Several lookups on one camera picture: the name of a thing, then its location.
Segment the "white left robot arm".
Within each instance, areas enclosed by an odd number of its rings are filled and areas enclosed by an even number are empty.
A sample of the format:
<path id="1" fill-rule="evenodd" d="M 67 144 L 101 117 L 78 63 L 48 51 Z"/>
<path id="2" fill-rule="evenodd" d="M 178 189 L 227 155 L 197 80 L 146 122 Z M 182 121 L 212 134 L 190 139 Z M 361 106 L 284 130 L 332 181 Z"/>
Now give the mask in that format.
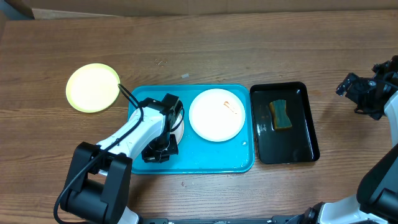
<path id="1" fill-rule="evenodd" d="M 98 144 L 82 142 L 75 149 L 65 186 L 58 196 L 58 210 L 76 215 L 83 223 L 139 223 L 127 207 L 133 160 L 161 163 L 178 154 L 173 132 L 181 125 L 179 97 L 167 94 L 160 101 L 146 98 L 136 113 L 112 136 Z"/>

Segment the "green yellow sponge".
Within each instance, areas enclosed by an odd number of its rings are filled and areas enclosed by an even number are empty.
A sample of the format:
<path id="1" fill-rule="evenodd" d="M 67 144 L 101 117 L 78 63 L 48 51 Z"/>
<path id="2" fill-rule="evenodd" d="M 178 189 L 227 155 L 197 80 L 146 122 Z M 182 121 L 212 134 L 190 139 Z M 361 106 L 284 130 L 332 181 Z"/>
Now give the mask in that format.
<path id="1" fill-rule="evenodd" d="M 290 129 L 292 123 L 287 115 L 286 100 L 275 100 L 269 103 L 272 125 L 275 130 Z"/>

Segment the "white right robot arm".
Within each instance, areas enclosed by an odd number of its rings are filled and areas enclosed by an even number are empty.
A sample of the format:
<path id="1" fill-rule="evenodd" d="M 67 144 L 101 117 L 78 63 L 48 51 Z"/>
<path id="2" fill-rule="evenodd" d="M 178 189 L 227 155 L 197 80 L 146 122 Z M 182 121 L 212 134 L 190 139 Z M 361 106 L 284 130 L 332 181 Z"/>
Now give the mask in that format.
<path id="1" fill-rule="evenodd" d="M 289 223 L 397 223 L 397 56 L 375 64 L 372 78 L 349 73 L 336 94 L 356 103 L 355 113 L 389 120 L 392 149 L 363 177 L 356 195 L 320 202 Z"/>

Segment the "yellow plate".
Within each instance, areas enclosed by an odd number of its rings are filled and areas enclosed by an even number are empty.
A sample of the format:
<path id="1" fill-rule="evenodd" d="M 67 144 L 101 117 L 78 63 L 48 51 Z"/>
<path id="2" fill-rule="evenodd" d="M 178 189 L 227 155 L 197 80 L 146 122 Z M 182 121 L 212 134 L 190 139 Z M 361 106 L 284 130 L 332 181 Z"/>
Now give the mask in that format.
<path id="1" fill-rule="evenodd" d="M 67 81 L 65 94 L 74 109 L 96 113 L 116 101 L 119 84 L 119 75 L 113 68 L 103 63 L 91 63 L 73 72 Z"/>

